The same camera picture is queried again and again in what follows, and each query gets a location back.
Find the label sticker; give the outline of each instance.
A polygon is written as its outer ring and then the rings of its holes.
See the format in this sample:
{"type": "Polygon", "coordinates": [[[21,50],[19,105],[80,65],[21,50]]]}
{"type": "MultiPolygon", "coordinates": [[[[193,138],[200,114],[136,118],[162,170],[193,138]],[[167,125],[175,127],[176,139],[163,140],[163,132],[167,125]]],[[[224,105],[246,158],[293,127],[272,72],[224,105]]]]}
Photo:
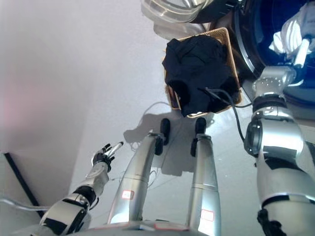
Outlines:
{"type": "Polygon", "coordinates": [[[134,192],[130,190],[124,190],[122,194],[122,199],[132,200],[134,196],[134,192]]]}

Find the black cloth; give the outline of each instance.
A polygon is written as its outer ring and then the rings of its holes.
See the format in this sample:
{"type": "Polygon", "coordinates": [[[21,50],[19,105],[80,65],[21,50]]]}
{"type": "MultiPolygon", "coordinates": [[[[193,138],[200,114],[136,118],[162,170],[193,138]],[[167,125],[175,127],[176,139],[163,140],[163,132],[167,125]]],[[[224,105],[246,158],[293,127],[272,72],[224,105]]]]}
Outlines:
{"type": "Polygon", "coordinates": [[[172,39],[166,48],[163,66],[165,82],[180,98],[182,115],[217,112],[227,105],[209,96],[205,87],[223,89],[235,101],[238,87],[226,65],[226,47],[215,38],[199,35],[184,41],[172,39]]]}

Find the robot forearm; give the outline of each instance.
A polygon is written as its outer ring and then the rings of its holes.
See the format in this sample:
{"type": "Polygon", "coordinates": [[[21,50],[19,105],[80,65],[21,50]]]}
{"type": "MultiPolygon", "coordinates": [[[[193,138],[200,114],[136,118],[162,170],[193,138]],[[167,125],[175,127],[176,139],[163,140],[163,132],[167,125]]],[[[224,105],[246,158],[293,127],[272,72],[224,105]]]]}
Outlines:
{"type": "Polygon", "coordinates": [[[93,159],[93,167],[85,180],[77,189],[55,203],[42,217],[41,226],[48,227],[55,235],[67,235],[82,229],[84,221],[89,218],[88,211],[93,202],[102,194],[109,177],[107,173],[111,170],[111,157],[123,143],[113,148],[106,146],[98,151],[93,159]]]}
{"type": "Polygon", "coordinates": [[[315,183],[296,164],[304,140],[283,96],[295,75],[288,66],[266,67],[253,86],[256,98],[244,147],[256,158],[258,221],[268,236],[315,232],[315,183]]]}

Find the wicker laundry basket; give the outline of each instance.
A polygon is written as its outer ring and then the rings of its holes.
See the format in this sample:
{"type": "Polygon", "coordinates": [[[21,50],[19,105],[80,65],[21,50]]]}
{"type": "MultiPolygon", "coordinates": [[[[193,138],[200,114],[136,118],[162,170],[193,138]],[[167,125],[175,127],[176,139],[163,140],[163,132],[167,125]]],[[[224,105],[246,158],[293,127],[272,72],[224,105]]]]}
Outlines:
{"type": "MultiPolygon", "coordinates": [[[[241,91],[240,91],[240,82],[238,80],[238,76],[237,76],[237,72],[236,72],[236,67],[235,67],[235,62],[234,62],[234,58],[233,58],[233,53],[232,53],[232,48],[231,48],[231,43],[230,43],[230,38],[228,36],[228,31],[226,28],[219,28],[219,29],[214,29],[205,33],[201,33],[199,35],[208,35],[211,36],[215,39],[217,39],[221,44],[225,45],[227,47],[227,60],[226,60],[226,65],[228,65],[231,68],[231,72],[233,77],[235,78],[235,82],[237,85],[237,88],[239,90],[239,94],[238,94],[238,99],[235,102],[235,104],[239,104],[242,101],[242,96],[241,96],[241,91]]],[[[180,100],[179,97],[177,95],[177,93],[168,85],[166,85],[165,87],[166,93],[168,94],[170,103],[171,103],[171,107],[173,110],[177,110],[180,109],[181,110],[181,105],[180,105],[180,100]]],[[[231,106],[227,106],[224,109],[216,112],[216,113],[220,113],[223,111],[228,110],[229,108],[231,108],[231,106]]],[[[197,118],[200,116],[204,116],[207,113],[196,113],[196,114],[190,114],[187,117],[188,118],[197,118]]]]}

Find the washing machine drum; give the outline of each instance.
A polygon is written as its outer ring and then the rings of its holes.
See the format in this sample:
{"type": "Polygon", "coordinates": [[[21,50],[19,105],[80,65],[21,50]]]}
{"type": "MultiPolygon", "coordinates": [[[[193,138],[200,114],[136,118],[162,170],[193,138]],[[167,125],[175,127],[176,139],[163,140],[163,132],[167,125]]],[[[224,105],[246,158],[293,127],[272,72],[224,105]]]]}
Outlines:
{"type": "MultiPolygon", "coordinates": [[[[251,70],[259,76],[267,65],[284,62],[284,55],[269,49],[273,34],[296,14],[307,0],[248,0],[246,11],[240,13],[239,29],[243,45],[251,60],[251,70]]],[[[315,106],[315,52],[307,58],[304,83],[285,91],[287,99],[297,104],[315,106]]]]}

